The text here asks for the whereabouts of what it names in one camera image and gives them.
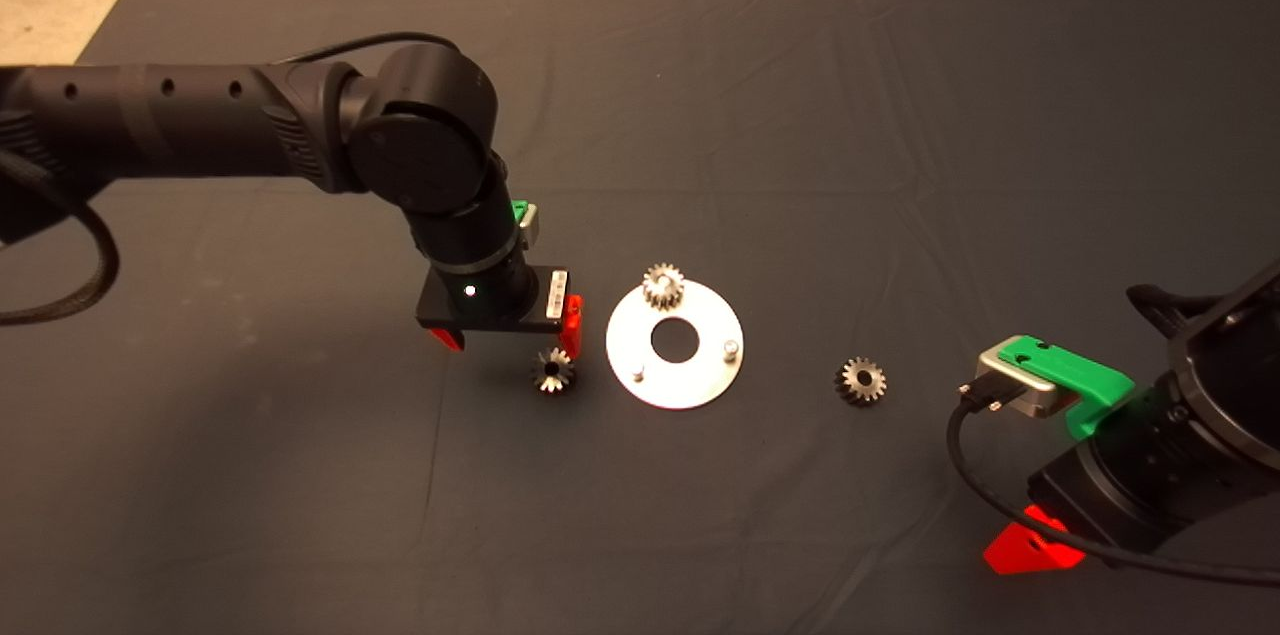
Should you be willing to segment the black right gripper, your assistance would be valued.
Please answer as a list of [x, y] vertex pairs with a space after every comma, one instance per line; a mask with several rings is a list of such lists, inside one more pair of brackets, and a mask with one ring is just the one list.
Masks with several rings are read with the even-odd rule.
[[[1221, 454], [1174, 385], [1153, 385], [1106, 415], [1094, 433], [1028, 479], [1030, 501], [1082, 538], [1156, 551], [1207, 518]], [[998, 575], [1076, 567], [1085, 554], [1007, 524], [983, 551]]]

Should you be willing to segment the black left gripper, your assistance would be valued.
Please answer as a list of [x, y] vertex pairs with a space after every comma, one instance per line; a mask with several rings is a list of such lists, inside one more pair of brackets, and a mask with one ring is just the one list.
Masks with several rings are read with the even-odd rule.
[[571, 361], [582, 350], [582, 297], [568, 296], [566, 266], [530, 265], [512, 253], [484, 271], [428, 270], [419, 297], [419, 324], [453, 352], [466, 347], [462, 332], [559, 332]]

